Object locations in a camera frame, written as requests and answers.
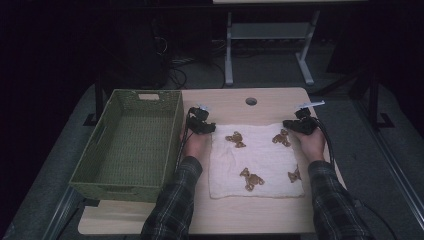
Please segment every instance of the table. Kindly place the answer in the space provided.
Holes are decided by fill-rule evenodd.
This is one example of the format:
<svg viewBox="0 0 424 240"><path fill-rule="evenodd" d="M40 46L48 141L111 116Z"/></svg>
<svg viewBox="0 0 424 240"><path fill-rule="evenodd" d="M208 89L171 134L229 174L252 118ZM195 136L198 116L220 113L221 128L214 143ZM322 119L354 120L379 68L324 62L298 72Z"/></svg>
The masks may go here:
<svg viewBox="0 0 424 240"><path fill-rule="evenodd" d="M184 109L197 104L209 108L208 122L217 124L268 125L285 119L295 119L297 105L309 102L302 88L256 88L183 90ZM247 98L255 98L257 104L246 104ZM204 171L196 185L195 206L190 234L272 234L311 233L312 204L307 161L299 142L289 136L303 179L305 197L257 198L228 197L211 199L208 186L208 159L204 159ZM209 149L204 158L208 158ZM329 159L328 149L325 158ZM343 180L336 167L340 181ZM154 203L100 201L97 207L86 207L78 230L81 234L139 234Z"/></svg>

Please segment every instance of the person's right hand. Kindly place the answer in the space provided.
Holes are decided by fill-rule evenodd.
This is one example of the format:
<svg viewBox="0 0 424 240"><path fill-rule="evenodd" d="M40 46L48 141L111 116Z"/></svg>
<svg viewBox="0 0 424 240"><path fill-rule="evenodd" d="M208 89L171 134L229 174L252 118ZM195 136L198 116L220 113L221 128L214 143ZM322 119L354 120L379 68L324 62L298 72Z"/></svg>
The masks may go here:
<svg viewBox="0 0 424 240"><path fill-rule="evenodd" d="M321 129L316 128L311 135L295 132L290 130L295 135L302 146L302 151L308 158L309 163L317 160L324 160L325 137Z"/></svg>

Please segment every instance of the plaid sleeve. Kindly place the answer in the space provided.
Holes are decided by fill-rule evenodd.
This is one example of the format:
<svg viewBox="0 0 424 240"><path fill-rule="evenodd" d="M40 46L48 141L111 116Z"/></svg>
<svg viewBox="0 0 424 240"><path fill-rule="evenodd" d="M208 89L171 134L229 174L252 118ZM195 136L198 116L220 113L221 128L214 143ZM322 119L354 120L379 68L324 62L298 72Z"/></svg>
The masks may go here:
<svg viewBox="0 0 424 240"><path fill-rule="evenodd" d="M202 166L194 157L181 161L172 182L159 195L144 223L141 239L188 239L194 206L194 190Z"/></svg>
<svg viewBox="0 0 424 240"><path fill-rule="evenodd" d="M355 211L355 204L340 184L331 164L314 161L308 168L312 189L315 231L319 239L374 239Z"/></svg>

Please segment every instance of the hole in table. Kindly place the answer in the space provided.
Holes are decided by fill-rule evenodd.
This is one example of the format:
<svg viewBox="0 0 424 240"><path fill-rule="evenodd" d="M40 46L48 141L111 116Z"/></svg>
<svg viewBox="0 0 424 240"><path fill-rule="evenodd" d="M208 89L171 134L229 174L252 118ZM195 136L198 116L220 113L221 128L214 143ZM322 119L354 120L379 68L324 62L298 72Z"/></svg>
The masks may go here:
<svg viewBox="0 0 424 240"><path fill-rule="evenodd" d="M246 104L249 106L255 106L258 103L258 100L256 100L256 98L246 98Z"/></svg>

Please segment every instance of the brown bear pattern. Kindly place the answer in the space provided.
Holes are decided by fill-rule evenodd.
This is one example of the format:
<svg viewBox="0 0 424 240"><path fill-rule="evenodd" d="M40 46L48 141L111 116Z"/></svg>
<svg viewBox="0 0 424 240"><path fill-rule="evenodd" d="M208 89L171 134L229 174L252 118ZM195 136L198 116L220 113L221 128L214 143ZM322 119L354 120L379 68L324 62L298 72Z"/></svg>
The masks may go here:
<svg viewBox="0 0 424 240"><path fill-rule="evenodd" d="M290 182L292 183L294 183L298 179L302 180L302 178L300 177L299 166L296 167L296 170L294 170L294 173L287 172L287 175L289 176Z"/></svg>
<svg viewBox="0 0 424 240"><path fill-rule="evenodd" d="M226 136L225 140L235 143L236 148L246 147L246 144L242 142L243 137L241 136L241 133L237 131L234 132L233 136Z"/></svg>
<svg viewBox="0 0 424 240"><path fill-rule="evenodd" d="M275 137L272 139L273 143L282 143L286 147L290 147L291 143L287 139L287 136L289 135L289 132L287 132L284 129L281 129L280 134L275 135Z"/></svg>
<svg viewBox="0 0 424 240"><path fill-rule="evenodd" d="M246 180L246 190L251 192L253 191L253 189L255 188L255 185L263 185L265 183L265 181L260 178L258 175L256 174L250 174L249 169L245 168L241 173L240 173L240 177L244 177Z"/></svg>

